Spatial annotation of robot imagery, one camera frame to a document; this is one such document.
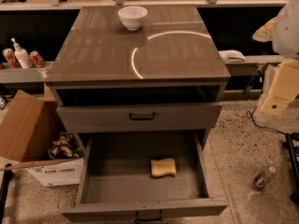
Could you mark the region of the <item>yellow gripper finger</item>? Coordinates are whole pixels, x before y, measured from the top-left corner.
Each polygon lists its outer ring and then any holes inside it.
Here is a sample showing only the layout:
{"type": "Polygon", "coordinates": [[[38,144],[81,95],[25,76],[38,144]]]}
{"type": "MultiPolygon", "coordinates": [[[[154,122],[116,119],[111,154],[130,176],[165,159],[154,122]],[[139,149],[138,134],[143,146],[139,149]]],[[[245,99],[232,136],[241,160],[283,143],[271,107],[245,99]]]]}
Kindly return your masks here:
{"type": "Polygon", "coordinates": [[[258,42],[269,42],[273,41],[274,27],[277,22],[277,18],[269,20],[266,24],[260,27],[252,36],[252,39],[258,42]]]}
{"type": "Polygon", "coordinates": [[[260,110],[266,116],[278,116],[299,95],[299,61],[291,59],[274,68],[269,90],[260,110]]]}

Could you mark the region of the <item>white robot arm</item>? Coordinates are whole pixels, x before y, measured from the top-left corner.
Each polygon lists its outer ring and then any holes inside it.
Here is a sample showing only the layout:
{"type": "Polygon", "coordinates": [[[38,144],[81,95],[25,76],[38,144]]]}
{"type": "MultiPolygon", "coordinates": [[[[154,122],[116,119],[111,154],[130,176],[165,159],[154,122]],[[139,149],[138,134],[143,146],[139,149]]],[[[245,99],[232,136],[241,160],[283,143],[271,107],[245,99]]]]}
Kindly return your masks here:
{"type": "Polygon", "coordinates": [[[257,104],[257,116],[278,116],[299,94],[299,0],[290,0],[252,38],[271,41],[273,51],[287,58],[266,70],[263,94],[257,104]]]}

